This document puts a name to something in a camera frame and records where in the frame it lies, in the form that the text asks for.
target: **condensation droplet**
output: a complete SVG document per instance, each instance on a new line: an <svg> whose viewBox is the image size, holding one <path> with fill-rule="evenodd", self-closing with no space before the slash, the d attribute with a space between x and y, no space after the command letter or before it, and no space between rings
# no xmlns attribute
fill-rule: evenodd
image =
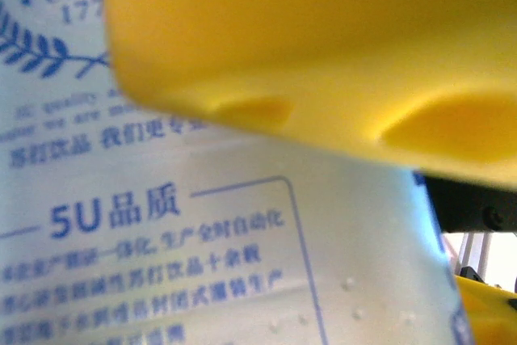
<svg viewBox="0 0 517 345"><path fill-rule="evenodd" d="M269 331L278 334L280 332L280 322L269 322Z"/></svg>
<svg viewBox="0 0 517 345"><path fill-rule="evenodd" d="M416 321L416 319L417 319L417 316L412 311L403 311L403 312L401 312L401 322L404 325L412 326L414 324L414 322Z"/></svg>
<svg viewBox="0 0 517 345"><path fill-rule="evenodd" d="M354 311L352 311L352 318L354 318L356 321L360 321L364 318L364 310L361 308L354 309Z"/></svg>
<svg viewBox="0 0 517 345"><path fill-rule="evenodd" d="M345 291L351 291L355 287L354 278L346 278L344 282L341 283L341 288Z"/></svg>
<svg viewBox="0 0 517 345"><path fill-rule="evenodd" d="M307 319L307 317L305 315L302 315L302 314L300 314L298 316L298 322L302 326L307 326L309 324L309 320Z"/></svg>

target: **bottle surface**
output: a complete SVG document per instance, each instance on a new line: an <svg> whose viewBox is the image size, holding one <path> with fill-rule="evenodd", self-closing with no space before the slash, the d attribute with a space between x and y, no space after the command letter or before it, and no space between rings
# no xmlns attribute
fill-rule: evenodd
<svg viewBox="0 0 517 345"><path fill-rule="evenodd" d="M0 0L0 344L470 344L410 172L138 109L103 0Z"/></svg>

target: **blurry yellow object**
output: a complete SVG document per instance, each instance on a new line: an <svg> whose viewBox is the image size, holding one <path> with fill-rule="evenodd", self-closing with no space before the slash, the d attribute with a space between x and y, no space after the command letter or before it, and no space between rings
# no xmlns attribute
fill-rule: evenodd
<svg viewBox="0 0 517 345"><path fill-rule="evenodd" d="M476 344L517 343L517 294L465 278L456 280Z"/></svg>
<svg viewBox="0 0 517 345"><path fill-rule="evenodd" d="M106 0L138 103L517 185L517 0Z"/></svg>

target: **laurel wreath logo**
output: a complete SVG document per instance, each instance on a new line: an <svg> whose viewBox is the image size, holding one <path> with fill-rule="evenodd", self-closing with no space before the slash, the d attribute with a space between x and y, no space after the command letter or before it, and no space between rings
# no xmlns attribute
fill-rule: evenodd
<svg viewBox="0 0 517 345"><path fill-rule="evenodd" d="M56 37L48 38L21 27L13 20L0 2L0 55L5 65L20 65L19 72L40 71L40 78L56 75L65 64L75 62L81 65L75 78L81 79L95 66L109 67L109 53L97 57L75 56L67 44Z"/></svg>

